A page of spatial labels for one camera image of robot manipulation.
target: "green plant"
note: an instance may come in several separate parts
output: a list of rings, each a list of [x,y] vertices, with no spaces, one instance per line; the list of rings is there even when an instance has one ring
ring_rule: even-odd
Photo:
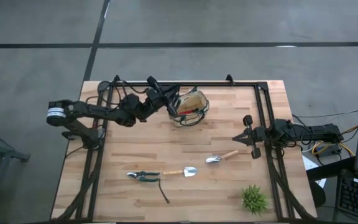
[[[260,192],[260,187],[248,186],[242,189],[242,206],[248,208],[253,215],[260,215],[266,210],[266,196]]]

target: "concrete floor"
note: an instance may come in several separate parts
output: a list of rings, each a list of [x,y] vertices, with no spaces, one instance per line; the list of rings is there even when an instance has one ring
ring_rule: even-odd
[[[0,0],[0,44],[92,43],[103,0]],[[358,41],[354,0],[117,0],[101,42]],[[90,49],[0,49],[0,137],[13,161],[0,193],[0,223],[48,220],[67,141],[46,124],[47,102],[78,98]],[[358,109],[358,47],[99,49],[91,80],[285,81],[291,110],[321,115]],[[314,125],[325,119],[304,119]],[[334,120],[341,129],[358,113]],[[357,138],[348,146],[356,152]],[[336,157],[324,159],[329,163]],[[333,192],[334,180],[325,188]],[[327,205],[333,205],[329,198]],[[332,210],[319,208],[332,219]]]

